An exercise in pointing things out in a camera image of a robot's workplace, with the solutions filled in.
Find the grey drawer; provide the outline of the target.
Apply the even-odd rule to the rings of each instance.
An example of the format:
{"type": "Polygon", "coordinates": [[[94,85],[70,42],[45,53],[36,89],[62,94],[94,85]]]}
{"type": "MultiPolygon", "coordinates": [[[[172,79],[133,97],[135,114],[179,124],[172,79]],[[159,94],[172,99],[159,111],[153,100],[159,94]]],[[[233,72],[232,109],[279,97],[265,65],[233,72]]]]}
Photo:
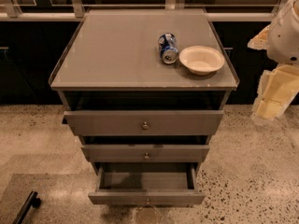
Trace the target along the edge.
{"type": "Polygon", "coordinates": [[[191,163],[102,163],[89,198],[93,204],[191,206],[205,194],[191,163]]]}
{"type": "Polygon", "coordinates": [[[84,136],[212,135],[222,116],[221,110],[64,112],[73,134],[84,136]]]}
{"type": "Polygon", "coordinates": [[[201,162],[209,145],[85,145],[90,162],[201,162]]]}

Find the grey drawer cabinet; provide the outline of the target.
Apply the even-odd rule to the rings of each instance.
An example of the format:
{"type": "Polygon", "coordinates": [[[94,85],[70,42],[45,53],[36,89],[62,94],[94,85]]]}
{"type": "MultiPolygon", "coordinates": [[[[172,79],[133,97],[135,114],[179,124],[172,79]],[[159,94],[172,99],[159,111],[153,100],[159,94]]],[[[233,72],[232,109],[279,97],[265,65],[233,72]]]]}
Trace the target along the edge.
{"type": "MultiPolygon", "coordinates": [[[[201,10],[92,11],[50,77],[65,111],[221,110],[238,85],[213,25],[201,10]],[[171,33],[178,58],[163,63],[158,39],[171,33]],[[179,60],[192,46],[216,49],[217,72],[199,76],[179,60]]],[[[208,145],[212,135],[84,136],[85,145],[208,145]]]]}

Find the grey top drawer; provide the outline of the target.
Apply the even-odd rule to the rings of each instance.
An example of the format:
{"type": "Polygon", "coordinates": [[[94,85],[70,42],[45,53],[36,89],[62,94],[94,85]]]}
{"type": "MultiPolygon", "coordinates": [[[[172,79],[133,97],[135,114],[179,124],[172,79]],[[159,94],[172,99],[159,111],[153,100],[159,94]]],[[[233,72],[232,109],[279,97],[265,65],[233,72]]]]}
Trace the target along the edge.
{"type": "Polygon", "coordinates": [[[84,136],[212,135],[222,116],[221,110],[64,112],[73,134],[84,136]]]}

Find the white paper bowl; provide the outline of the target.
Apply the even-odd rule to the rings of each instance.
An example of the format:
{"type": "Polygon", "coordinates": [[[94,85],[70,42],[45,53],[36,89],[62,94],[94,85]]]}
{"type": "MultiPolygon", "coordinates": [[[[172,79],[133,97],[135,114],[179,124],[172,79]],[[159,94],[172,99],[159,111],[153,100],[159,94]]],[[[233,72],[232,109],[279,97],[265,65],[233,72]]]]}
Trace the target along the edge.
{"type": "Polygon", "coordinates": [[[224,56],[216,49],[205,46],[192,46],[179,54],[180,62],[193,74],[203,76],[222,69],[224,56]]]}

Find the grey middle drawer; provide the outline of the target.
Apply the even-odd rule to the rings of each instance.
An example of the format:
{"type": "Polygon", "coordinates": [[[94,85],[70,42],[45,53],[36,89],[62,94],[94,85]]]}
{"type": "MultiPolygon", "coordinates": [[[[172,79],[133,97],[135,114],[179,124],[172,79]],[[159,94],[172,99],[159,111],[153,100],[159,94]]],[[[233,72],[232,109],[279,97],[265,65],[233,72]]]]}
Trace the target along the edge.
{"type": "Polygon", "coordinates": [[[201,162],[209,145],[85,145],[90,162],[201,162]]]}

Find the grey bottom drawer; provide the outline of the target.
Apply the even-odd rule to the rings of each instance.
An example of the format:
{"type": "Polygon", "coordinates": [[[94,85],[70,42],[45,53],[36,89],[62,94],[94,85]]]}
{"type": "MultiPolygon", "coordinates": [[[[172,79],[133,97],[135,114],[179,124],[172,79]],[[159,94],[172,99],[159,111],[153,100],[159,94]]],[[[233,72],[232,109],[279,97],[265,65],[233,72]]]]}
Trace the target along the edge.
{"type": "Polygon", "coordinates": [[[191,206],[205,194],[191,163],[102,163],[89,198],[93,204],[191,206]]]}

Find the black bar on floor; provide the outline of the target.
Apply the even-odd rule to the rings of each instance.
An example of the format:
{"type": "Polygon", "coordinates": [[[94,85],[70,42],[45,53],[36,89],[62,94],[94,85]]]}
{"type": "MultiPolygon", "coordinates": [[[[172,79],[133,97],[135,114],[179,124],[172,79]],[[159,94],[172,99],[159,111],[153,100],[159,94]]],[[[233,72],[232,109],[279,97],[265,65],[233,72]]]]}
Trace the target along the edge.
{"type": "Polygon", "coordinates": [[[22,205],[22,208],[19,211],[18,215],[16,215],[15,219],[13,220],[12,224],[22,224],[30,208],[38,208],[40,205],[41,200],[38,197],[38,193],[36,191],[31,191],[26,201],[22,205]]]}

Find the blue crushed soda can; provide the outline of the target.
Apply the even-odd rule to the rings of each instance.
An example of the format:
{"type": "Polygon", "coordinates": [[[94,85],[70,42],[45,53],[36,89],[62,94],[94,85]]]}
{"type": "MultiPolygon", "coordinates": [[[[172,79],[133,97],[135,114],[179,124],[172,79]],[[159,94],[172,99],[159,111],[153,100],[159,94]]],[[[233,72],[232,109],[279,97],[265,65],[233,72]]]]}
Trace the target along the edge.
{"type": "Polygon", "coordinates": [[[178,47],[175,36],[165,33],[158,39],[159,55],[163,63],[172,64],[178,58],[178,47]]]}

